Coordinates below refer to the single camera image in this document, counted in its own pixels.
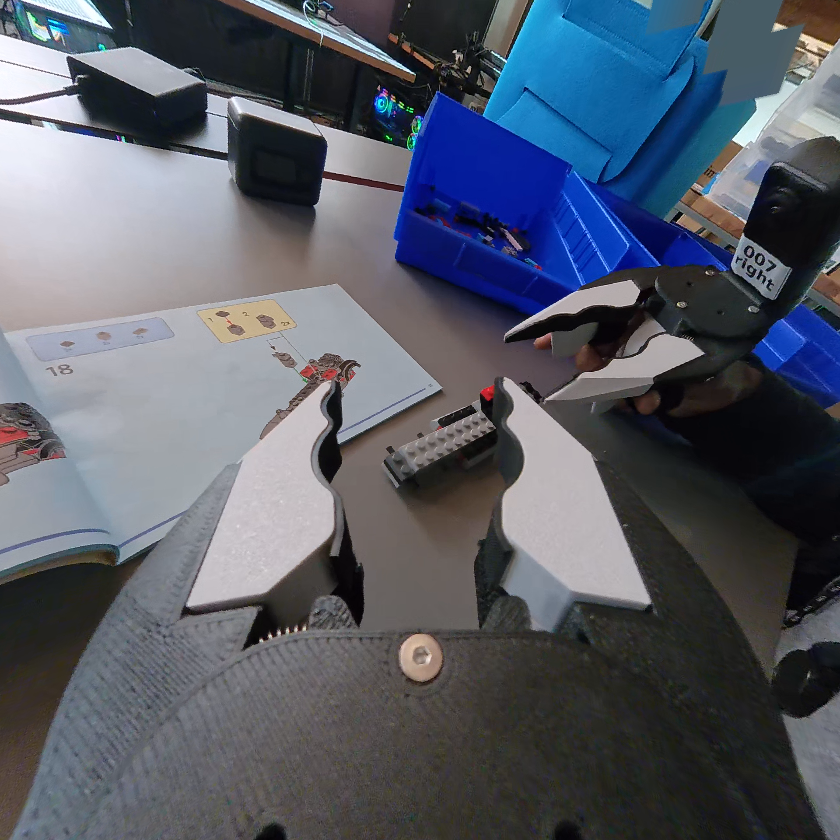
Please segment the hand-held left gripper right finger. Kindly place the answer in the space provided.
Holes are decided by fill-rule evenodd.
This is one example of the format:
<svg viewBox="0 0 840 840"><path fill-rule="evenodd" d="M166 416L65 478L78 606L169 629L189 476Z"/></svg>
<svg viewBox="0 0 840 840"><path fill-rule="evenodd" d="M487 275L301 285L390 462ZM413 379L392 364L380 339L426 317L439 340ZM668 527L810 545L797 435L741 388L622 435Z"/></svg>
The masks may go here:
<svg viewBox="0 0 840 840"><path fill-rule="evenodd" d="M508 377L493 385L496 464L504 487L476 556L484 626L518 597L530 626L559 629L578 603L647 610L652 599L596 459Z"/></svg>

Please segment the clear plastic storage rack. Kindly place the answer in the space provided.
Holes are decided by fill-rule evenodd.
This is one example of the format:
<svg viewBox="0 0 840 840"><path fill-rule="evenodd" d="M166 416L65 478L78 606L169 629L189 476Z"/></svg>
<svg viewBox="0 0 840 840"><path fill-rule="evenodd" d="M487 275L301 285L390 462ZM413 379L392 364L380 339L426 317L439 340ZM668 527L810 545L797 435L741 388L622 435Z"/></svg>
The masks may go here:
<svg viewBox="0 0 840 840"><path fill-rule="evenodd" d="M786 160L798 144L820 137L839 138L839 44L719 174L710 198L746 220L770 166Z"/></svg>

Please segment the computer tower with rgb fans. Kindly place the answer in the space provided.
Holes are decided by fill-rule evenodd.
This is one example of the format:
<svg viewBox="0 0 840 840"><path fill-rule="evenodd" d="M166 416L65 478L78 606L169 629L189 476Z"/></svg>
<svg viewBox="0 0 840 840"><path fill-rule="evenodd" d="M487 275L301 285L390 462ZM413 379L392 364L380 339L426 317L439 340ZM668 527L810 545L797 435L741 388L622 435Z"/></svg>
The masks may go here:
<svg viewBox="0 0 840 840"><path fill-rule="evenodd" d="M371 105L368 134L375 140L413 152L425 124L425 111L379 84Z"/></svg>

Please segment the black charger case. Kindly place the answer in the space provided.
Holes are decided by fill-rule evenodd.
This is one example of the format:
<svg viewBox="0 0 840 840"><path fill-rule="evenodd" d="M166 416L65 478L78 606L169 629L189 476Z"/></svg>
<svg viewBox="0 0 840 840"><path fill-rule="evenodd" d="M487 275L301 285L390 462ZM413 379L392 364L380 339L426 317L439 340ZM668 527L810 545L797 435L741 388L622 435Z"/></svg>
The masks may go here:
<svg viewBox="0 0 840 840"><path fill-rule="evenodd" d="M311 120L246 98L227 100L227 162L241 193L315 207L327 155L327 138Z"/></svg>

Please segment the pile of loose bricks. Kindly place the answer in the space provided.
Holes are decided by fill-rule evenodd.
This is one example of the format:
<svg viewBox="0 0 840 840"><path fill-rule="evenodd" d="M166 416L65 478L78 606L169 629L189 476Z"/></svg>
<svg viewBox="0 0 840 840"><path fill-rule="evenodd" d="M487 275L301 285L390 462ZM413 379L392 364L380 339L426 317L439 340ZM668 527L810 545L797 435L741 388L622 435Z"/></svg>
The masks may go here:
<svg viewBox="0 0 840 840"><path fill-rule="evenodd" d="M503 223L498 217L467 203L455 206L440 199L416 205L413 211L451 233L475 240L531 268L543 270L532 256L529 230L525 227Z"/></svg>

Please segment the person's right hand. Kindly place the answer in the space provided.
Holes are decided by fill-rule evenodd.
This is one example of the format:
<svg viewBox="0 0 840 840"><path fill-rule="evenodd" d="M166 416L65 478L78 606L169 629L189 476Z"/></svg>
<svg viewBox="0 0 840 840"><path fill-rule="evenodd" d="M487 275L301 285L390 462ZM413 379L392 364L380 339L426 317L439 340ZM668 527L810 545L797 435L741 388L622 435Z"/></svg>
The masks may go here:
<svg viewBox="0 0 840 840"><path fill-rule="evenodd" d="M572 362L574 364L574 375L567 382L567 385L574 384L586 375L610 366L615 358L624 354L625 344L628 341L629 338L624 335L621 339L611 343L600 345L587 343L582 345L574 356L562 360L564 363ZM627 414L639 416L659 414L673 419L685 419L707 411L708 408L705 406L706 390L706 387L701 383L684 385L680 401L672 405L667 412L662 409L662 391L654 387L649 388L645 393L633 396L629 401L627 399L614 401L614 407L617 411Z"/></svg>

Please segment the grey brick model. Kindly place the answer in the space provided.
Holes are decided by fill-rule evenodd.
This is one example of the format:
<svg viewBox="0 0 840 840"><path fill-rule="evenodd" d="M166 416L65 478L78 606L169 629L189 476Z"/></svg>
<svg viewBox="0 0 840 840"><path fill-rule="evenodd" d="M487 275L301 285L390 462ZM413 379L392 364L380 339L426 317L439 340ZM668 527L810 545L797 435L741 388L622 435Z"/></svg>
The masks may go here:
<svg viewBox="0 0 840 840"><path fill-rule="evenodd" d="M427 487L450 471L495 464L499 445L492 421L495 391L489 385L474 402L433 419L429 431L389 447L382 468L394 488Z"/></svg>

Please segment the lit computer screen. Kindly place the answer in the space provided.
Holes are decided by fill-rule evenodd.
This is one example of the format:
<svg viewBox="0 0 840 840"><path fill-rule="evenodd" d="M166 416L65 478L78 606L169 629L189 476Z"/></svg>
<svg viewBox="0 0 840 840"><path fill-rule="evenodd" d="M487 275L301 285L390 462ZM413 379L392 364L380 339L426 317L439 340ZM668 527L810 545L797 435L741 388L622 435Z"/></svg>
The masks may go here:
<svg viewBox="0 0 840 840"><path fill-rule="evenodd" d="M112 26L89 1L2 2L2 24L24 42L66 54L117 47Z"/></svg>

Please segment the wooden-edged work table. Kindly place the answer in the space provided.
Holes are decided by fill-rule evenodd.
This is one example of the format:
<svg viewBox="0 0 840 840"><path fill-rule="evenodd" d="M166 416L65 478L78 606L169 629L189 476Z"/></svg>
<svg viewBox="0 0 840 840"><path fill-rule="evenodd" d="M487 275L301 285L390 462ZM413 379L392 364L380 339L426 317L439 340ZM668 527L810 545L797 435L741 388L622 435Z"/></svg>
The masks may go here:
<svg viewBox="0 0 840 840"><path fill-rule="evenodd" d="M378 70L401 81L412 83L416 73L387 55L352 29L332 24L314 14L298 10L278 1L223 1L223 5L251 16L283 32L297 36L308 45L318 46L341 54L362 65Z"/></svg>

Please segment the brick instruction booklet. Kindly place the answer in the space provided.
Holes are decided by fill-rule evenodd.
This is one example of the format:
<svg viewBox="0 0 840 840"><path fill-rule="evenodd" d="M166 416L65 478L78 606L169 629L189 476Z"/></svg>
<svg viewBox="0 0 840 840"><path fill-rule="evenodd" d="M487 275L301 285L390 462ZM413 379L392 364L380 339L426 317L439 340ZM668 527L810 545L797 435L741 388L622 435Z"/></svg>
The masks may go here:
<svg viewBox="0 0 840 840"><path fill-rule="evenodd" d="M148 549L321 382L341 444L442 391L338 285L2 332L2 579Z"/></svg>

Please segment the black power bank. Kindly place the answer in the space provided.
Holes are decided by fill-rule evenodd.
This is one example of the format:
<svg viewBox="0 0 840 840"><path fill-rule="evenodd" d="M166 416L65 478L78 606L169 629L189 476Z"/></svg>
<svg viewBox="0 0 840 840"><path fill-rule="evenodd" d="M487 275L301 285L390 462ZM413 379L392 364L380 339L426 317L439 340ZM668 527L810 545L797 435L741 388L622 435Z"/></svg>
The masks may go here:
<svg viewBox="0 0 840 840"><path fill-rule="evenodd" d="M135 47L66 58L81 104L97 118L170 132L204 120L207 84Z"/></svg>

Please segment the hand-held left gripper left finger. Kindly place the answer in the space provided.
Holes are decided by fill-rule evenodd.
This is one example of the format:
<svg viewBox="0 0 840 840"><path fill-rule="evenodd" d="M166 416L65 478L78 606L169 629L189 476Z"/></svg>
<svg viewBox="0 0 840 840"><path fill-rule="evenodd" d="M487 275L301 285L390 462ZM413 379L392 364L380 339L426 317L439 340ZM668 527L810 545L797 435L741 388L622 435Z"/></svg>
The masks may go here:
<svg viewBox="0 0 840 840"><path fill-rule="evenodd" d="M364 614L364 571L355 559L340 494L342 391L315 386L240 460L185 607L210 613L267 610L279 627L336 595Z"/></svg>

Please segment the person's grey shirt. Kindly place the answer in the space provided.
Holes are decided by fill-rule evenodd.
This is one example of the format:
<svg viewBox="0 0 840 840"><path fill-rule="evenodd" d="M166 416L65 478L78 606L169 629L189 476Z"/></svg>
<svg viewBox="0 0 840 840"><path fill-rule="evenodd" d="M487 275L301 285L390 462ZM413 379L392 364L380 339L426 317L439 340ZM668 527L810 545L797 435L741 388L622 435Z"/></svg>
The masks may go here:
<svg viewBox="0 0 840 840"><path fill-rule="evenodd" d="M773 697L819 823L839 838L838 603L802 618L780 640Z"/></svg>

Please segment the grey desk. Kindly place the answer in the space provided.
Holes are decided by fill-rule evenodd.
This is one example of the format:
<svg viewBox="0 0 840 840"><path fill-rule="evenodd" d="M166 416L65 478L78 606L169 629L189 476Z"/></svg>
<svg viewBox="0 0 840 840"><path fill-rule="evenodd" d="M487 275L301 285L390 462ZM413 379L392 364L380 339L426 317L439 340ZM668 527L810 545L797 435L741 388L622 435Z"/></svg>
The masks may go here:
<svg viewBox="0 0 840 840"><path fill-rule="evenodd" d="M228 164L2 121L2 326L115 319L339 283L443 392L357 437L336 481L364 567L366 631L477 627L474 560L492 464L399 496L387 445L496 375L543 392L560 362L502 335L516 312L394 259L399 192L328 179L314 209L242 196ZM765 674L794 542L723 479L614 416L562 415L698 561ZM14 830L72 669L142 560L73 563L2 584L2 838Z"/></svg>

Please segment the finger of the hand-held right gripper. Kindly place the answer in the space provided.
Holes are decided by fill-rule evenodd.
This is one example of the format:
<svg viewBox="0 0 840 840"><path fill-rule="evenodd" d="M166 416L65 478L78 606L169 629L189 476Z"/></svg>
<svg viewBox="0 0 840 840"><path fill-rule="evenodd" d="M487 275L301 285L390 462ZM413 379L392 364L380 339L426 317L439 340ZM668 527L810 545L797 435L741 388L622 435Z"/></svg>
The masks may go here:
<svg viewBox="0 0 840 840"><path fill-rule="evenodd" d="M610 366L560 386L544 402L608 408L652 387L698 377L705 361L706 354L693 340L671 335L657 322L656 337L640 353L618 356Z"/></svg>
<svg viewBox="0 0 840 840"><path fill-rule="evenodd" d="M657 335L657 322L646 309L653 288L641 279L598 280L526 318L505 334L504 342L548 335L555 358L571 358L585 345L638 354Z"/></svg>

